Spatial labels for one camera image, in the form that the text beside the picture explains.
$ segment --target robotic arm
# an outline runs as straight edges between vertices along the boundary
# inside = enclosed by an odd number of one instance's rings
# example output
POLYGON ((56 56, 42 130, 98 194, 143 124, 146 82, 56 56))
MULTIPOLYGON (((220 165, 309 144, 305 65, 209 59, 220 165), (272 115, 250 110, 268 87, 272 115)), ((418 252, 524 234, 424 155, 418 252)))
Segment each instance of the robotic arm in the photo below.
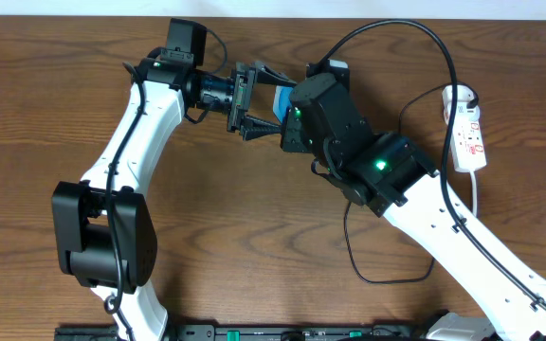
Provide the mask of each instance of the robotic arm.
MULTIPOLYGON (((163 147, 189 107, 226 114, 227 130, 238 131, 244 140, 281 133, 285 152, 312 153, 330 170, 319 175, 340 188, 349 201, 368 206, 423 245, 474 297, 500 338, 546 335, 546 310, 493 266, 447 214, 439 172, 432 162, 406 137, 372 132, 349 96, 346 64, 310 65, 309 77, 298 85, 259 62, 237 63, 231 77, 221 78, 196 69, 203 61, 206 32, 196 23, 171 20, 160 59, 146 58, 136 67, 144 82, 132 86, 128 108, 104 153, 79 184, 61 182, 52 197, 62 271, 106 301, 117 294, 116 259, 110 231, 90 219, 106 214, 109 164, 137 114, 138 87, 143 86, 147 98, 143 117, 121 153, 111 187, 125 278, 125 295, 114 314, 118 337, 172 338, 167 312, 149 280, 157 241, 145 197, 163 147), (246 114, 256 83, 294 87, 287 99, 290 105, 282 106, 281 125, 246 114)), ((546 301, 546 280, 511 253, 449 186, 448 191, 471 233, 546 301)), ((459 336, 470 337, 457 329, 427 333, 437 339, 463 339, 459 336)))

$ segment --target wooden surface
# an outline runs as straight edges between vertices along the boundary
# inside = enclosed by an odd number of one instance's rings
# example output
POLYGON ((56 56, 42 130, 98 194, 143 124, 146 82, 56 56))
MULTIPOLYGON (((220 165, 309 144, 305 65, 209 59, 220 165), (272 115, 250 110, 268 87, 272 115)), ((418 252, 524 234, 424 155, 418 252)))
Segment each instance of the wooden surface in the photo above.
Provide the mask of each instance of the wooden surface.
MULTIPOLYGON (((199 21, 227 42, 225 74, 236 61, 262 60, 296 80, 366 23, 199 21)), ((482 99, 489 165, 478 172, 481 219, 546 278, 546 23, 426 24, 482 99)), ((58 268, 50 196, 59 181, 80 179, 115 130, 129 90, 121 62, 164 44, 167 29, 167 18, 0 17, 0 339, 51 339, 61 324, 111 322, 99 299, 58 268)), ((204 68, 221 56, 209 39, 204 68)), ((448 80, 436 46, 406 27, 357 37, 337 58, 351 66, 353 96, 375 129, 395 129, 404 103, 448 80)), ((273 89, 260 86, 251 114, 272 119, 272 99, 273 89)), ((411 108, 405 126, 436 163, 440 113, 441 98, 431 96, 411 108)), ((343 240, 345 201, 311 174, 312 157, 282 153, 278 136, 245 143, 225 127, 216 114, 179 126, 150 186, 159 240, 153 281, 170 313, 221 324, 368 324, 440 308, 482 315, 439 266, 422 283, 362 283, 343 240)), ((450 181, 468 202, 468 176, 450 181)), ((367 277, 426 270, 428 254, 372 213, 355 208, 350 230, 367 277)))

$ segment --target blue object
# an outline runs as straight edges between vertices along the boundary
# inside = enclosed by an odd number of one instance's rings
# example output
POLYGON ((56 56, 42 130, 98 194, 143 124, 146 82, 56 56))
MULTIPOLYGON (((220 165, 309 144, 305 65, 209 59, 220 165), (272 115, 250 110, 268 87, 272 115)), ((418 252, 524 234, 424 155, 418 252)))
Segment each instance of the blue object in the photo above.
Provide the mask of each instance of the blue object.
POLYGON ((273 113, 277 120, 282 123, 288 113, 290 104, 290 93, 294 88, 289 86, 278 86, 275 89, 275 99, 273 100, 273 113))

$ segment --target white power strip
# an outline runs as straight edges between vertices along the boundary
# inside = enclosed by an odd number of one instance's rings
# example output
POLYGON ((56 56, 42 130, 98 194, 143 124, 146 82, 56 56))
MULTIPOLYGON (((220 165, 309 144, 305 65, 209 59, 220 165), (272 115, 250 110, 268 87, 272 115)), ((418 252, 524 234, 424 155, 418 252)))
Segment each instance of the white power strip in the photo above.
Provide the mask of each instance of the white power strip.
MULTIPOLYGON (((450 149, 454 170, 468 172, 471 175, 471 194, 473 215, 478 215, 478 188, 475 171, 486 165, 483 149, 482 127, 480 126, 480 106, 469 108, 469 102, 474 100, 475 94, 467 86, 458 86, 456 116, 452 127, 450 149)), ((452 101, 452 86, 447 86, 442 92, 444 100, 444 120, 449 120, 452 101)))

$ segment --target white cable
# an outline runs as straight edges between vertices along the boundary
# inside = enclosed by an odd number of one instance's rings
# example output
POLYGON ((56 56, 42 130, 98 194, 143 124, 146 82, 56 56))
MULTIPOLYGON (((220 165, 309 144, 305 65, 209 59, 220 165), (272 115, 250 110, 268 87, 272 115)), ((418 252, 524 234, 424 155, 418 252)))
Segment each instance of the white cable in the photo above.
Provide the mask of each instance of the white cable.
POLYGON ((478 216, 478 183, 475 178, 475 171, 470 170, 469 175, 471 175, 471 211, 474 216, 478 216))

